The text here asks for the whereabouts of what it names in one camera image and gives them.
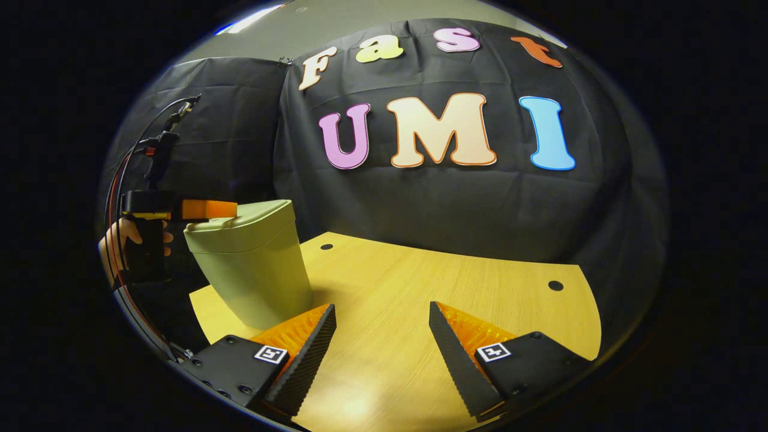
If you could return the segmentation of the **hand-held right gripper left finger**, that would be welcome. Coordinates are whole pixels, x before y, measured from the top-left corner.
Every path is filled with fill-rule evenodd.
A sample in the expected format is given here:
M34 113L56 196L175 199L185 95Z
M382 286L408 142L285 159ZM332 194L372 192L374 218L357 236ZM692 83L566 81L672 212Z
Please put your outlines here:
M335 330L335 304L324 304L251 339L225 335L179 366L234 404L291 420L309 393Z

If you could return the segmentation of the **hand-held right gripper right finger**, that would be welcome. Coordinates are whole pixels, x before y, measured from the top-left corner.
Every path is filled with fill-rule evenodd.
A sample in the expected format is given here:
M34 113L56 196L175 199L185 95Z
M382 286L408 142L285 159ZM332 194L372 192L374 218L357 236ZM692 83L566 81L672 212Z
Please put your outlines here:
M540 331L516 336L430 302L430 330L469 415L522 415L567 388L590 360Z

